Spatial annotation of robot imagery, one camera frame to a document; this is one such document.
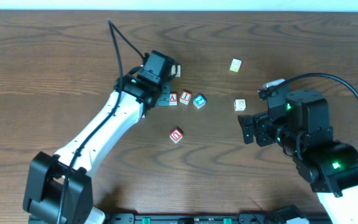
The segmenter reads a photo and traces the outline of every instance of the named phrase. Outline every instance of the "white block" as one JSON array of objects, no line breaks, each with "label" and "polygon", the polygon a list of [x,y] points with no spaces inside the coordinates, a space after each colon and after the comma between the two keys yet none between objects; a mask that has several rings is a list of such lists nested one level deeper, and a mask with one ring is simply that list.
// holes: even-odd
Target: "white block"
[{"label": "white block", "polygon": [[176,144],[183,138],[183,134],[179,130],[175,129],[169,135],[169,138]]},{"label": "white block", "polygon": [[206,103],[206,100],[202,95],[198,95],[193,100],[193,104],[197,107],[197,109],[202,108],[205,105],[205,103]]},{"label": "white block", "polygon": [[180,103],[188,105],[191,99],[191,93],[183,91],[180,95]]},{"label": "white block", "polygon": [[230,71],[238,72],[240,66],[241,66],[241,61],[234,58],[233,61],[231,62]]},{"label": "white block", "polygon": [[[171,75],[175,74],[175,65],[172,65],[172,69],[171,69]],[[178,65],[178,73],[176,75],[176,77],[180,77],[180,65]]]},{"label": "white block", "polygon": [[178,93],[169,94],[169,105],[175,106],[178,104]]},{"label": "white block", "polygon": [[235,111],[243,111],[246,109],[246,100],[241,99],[241,100],[236,100],[234,102],[234,110]]}]

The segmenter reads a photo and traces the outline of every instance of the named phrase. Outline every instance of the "white backdrop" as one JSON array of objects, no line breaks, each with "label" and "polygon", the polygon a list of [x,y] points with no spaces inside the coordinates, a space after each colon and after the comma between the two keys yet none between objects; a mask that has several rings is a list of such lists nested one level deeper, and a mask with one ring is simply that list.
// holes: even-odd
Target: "white backdrop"
[{"label": "white backdrop", "polygon": [[358,0],[0,0],[0,9],[358,12]]}]

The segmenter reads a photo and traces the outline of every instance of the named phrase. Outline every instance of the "green clip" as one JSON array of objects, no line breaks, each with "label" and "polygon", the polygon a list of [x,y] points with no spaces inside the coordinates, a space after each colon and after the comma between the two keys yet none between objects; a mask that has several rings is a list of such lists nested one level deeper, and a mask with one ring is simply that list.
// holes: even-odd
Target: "green clip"
[{"label": "green clip", "polygon": [[142,219],[142,224],[151,224],[152,219],[151,218],[143,218]]},{"label": "green clip", "polygon": [[231,224],[231,218],[224,218],[223,224]]}]

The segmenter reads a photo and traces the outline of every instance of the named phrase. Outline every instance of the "green light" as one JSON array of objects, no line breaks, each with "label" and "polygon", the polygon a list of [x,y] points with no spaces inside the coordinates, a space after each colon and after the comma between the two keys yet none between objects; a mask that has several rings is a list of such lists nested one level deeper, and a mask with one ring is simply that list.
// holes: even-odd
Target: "green light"
[{"label": "green light", "polygon": [[334,162],[333,167],[334,167],[334,169],[338,169],[341,167],[341,165],[338,162]]}]

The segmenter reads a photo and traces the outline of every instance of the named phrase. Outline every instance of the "wooden tabletop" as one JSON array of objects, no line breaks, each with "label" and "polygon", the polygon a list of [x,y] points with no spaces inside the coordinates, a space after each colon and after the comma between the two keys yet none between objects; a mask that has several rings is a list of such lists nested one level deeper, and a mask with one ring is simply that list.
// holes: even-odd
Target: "wooden tabletop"
[{"label": "wooden tabletop", "polygon": [[[0,11],[0,223],[26,223],[29,164],[72,140],[103,107],[118,78],[106,18],[142,52],[181,66],[173,90],[204,94],[192,104],[156,107],[133,126],[93,180],[107,212],[237,213],[295,204],[322,212],[316,194],[278,145],[245,145],[239,114],[267,109],[257,90],[308,72],[337,75],[358,89],[358,14],[305,12]],[[119,39],[124,71],[140,65]],[[242,60],[230,72],[233,58]],[[329,102],[334,138],[358,150],[358,104],[331,80],[291,84]],[[235,112],[235,99],[245,111]],[[184,138],[168,137],[179,126]]]}]

